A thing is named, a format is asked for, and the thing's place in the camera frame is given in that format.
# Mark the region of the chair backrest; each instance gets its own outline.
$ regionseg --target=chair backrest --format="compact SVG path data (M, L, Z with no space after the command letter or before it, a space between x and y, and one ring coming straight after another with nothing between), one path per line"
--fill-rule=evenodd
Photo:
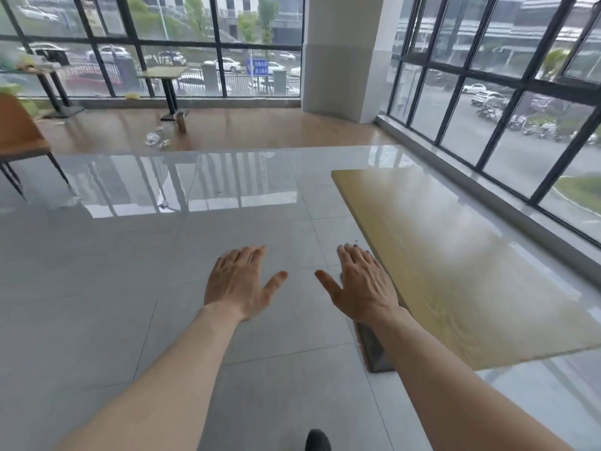
M39 139L44 139L44 136L19 99L14 95L0 94L0 150Z

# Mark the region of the black shoe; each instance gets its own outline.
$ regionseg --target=black shoe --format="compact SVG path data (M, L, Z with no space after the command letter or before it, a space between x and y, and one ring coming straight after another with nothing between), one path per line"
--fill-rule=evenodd
M306 436L305 451L332 451L332 447L325 433L311 429Z

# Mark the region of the chair leg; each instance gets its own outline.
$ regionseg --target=chair leg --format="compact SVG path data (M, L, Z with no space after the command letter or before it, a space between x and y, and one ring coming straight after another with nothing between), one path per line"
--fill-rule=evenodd
M14 177L14 179L17 182L19 182L19 185L21 185L21 179L19 179L19 176L17 175L17 173L14 172L14 169L10 165L10 163L6 162L6 163L4 163L4 166L6 166L6 168L8 169L8 172L12 174L12 176Z
M21 195L21 197L23 199L25 199L25 196L23 195L23 190L19 187L19 185L17 184L17 182L14 181L14 179L10 176L10 174L8 173L8 171L6 170L6 168L4 167L6 163L0 163L0 169L2 170L4 176L7 178L7 180L10 182L10 184L14 187L14 189L17 190L17 193L19 193Z
M65 173L63 172L63 170L61 169L61 166L58 164L58 162L56 161L56 158L54 158L54 155L52 153L48 154L48 158L50 159L50 161L52 162L52 164L54 165L54 167L56 169L58 169L58 172L61 173L61 177L63 178L63 180L65 182L67 182L67 185L69 185L69 187L71 187L71 184L69 183L69 180L67 180L67 176L65 175Z

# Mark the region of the grass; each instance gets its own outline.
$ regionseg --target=grass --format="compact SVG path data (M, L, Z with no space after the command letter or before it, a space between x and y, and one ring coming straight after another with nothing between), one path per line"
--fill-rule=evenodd
M555 189L576 204L601 214L601 175L560 177Z

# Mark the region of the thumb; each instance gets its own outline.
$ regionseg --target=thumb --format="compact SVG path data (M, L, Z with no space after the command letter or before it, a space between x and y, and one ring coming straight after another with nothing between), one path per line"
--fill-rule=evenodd
M330 274L322 270L315 271L315 276L321 283L321 286L325 288L330 297L334 299L334 296L342 291L342 288L336 283Z
M263 295L271 300L271 298L274 297L274 294L280 289L280 286L282 286L282 283L284 283L287 278L288 272L286 271L276 273L263 287Z

